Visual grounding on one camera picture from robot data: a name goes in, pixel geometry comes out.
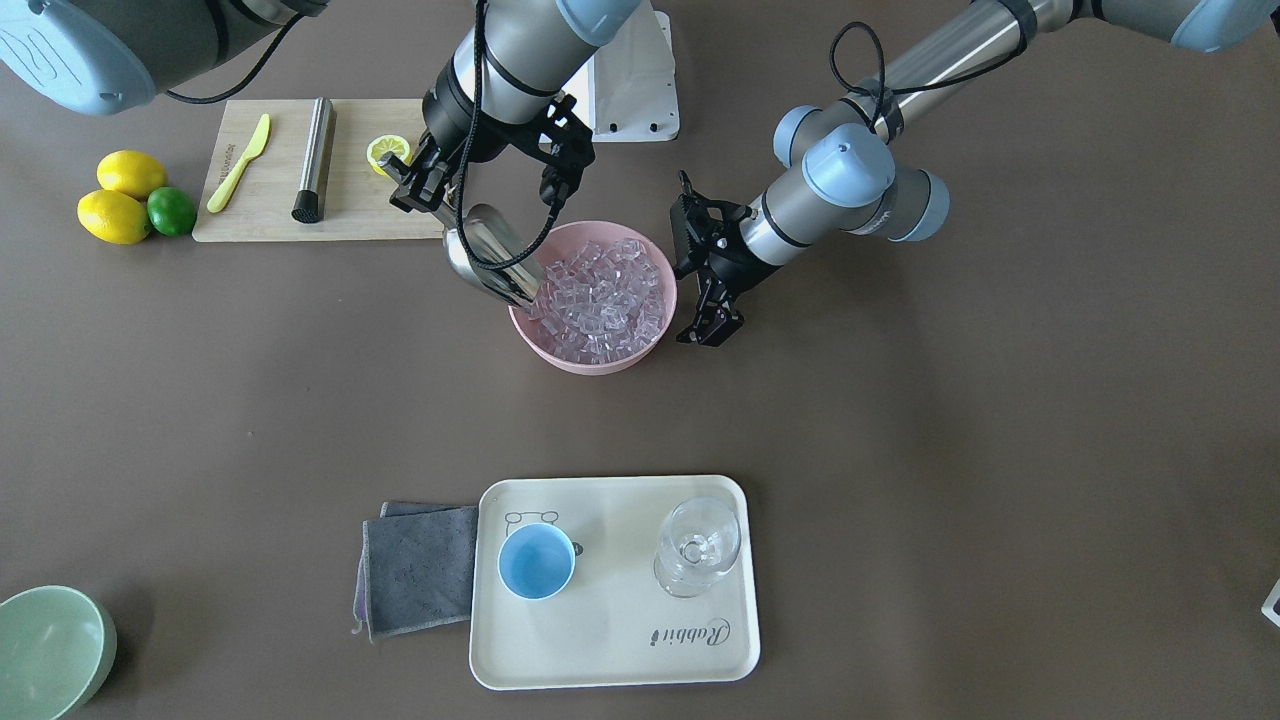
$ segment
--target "brown table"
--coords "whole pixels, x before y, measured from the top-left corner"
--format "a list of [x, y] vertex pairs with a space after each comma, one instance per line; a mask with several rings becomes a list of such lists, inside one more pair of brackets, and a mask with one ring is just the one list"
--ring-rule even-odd
[[[681, 136], [600, 146], [563, 220], [669, 249], [676, 170], [754, 197], [777, 119], [837, 96], [844, 22], [896, 54], [959, 6], [666, 4]], [[470, 24], [465, 3], [335, 3], [244, 96], [413, 96]], [[590, 379], [438, 242], [93, 240], [74, 206], [99, 158], [150, 151], [196, 192], [220, 111], [83, 118], [3, 72], [0, 596], [64, 583], [115, 615], [84, 717], [1274, 716], [1277, 78], [1267, 33], [1216, 58], [1044, 36], [895, 143], [951, 186], [936, 238], [832, 237], [724, 347]], [[468, 197], [532, 228], [538, 170], [509, 152]], [[348, 634], [381, 501], [641, 473], [745, 488], [748, 679], [499, 694], [466, 624]]]

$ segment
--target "metal cylinder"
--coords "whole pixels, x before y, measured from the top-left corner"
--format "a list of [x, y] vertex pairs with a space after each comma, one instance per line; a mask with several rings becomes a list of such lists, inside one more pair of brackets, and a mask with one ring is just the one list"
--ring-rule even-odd
[[302, 177], [291, 215], [300, 223], [319, 223], [324, 219], [324, 196], [329, 179], [329, 155], [333, 147], [333, 102], [317, 97], [311, 109], [311, 131], [307, 151], [302, 158]]

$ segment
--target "gray cloth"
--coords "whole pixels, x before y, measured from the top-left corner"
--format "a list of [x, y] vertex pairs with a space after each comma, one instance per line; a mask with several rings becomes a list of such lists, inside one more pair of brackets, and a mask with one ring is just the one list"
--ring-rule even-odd
[[475, 506], [384, 502], [364, 524], [352, 615], [369, 639], [471, 616]]

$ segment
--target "tray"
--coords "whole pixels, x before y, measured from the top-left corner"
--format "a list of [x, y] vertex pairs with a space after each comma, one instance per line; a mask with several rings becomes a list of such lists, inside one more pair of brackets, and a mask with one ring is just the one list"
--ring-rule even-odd
[[[302, 156], [311, 131], [311, 100], [229, 100], [191, 232], [197, 242], [294, 242], [344, 240], [439, 240], [440, 222], [426, 213], [402, 213], [387, 200], [396, 183], [365, 159], [369, 141], [388, 133], [417, 142], [421, 100], [334, 100], [333, 150], [324, 220], [303, 224], [289, 211], [298, 193]], [[221, 213], [205, 204], [253, 135], [257, 119], [271, 115], [262, 155], [248, 164]]]
[[[681, 501], [732, 506], [737, 565], [705, 593], [677, 600], [653, 577], [658, 530]], [[582, 546], [568, 587], [545, 601], [512, 594], [498, 548], [529, 523]], [[494, 691], [731, 682], [760, 657], [746, 498], [723, 475], [503, 480], [480, 498], [471, 674]]]

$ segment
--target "white mounting base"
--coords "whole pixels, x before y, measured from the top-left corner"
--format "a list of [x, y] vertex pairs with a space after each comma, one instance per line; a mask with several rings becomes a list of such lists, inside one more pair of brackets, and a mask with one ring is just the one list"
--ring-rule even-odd
[[1280, 625], [1280, 582], [1276, 583], [1275, 589], [1267, 597], [1266, 605], [1262, 606], [1262, 614], [1267, 616], [1267, 620]]
[[645, 0], [564, 85], [594, 142], [659, 142], [680, 133], [671, 18]]

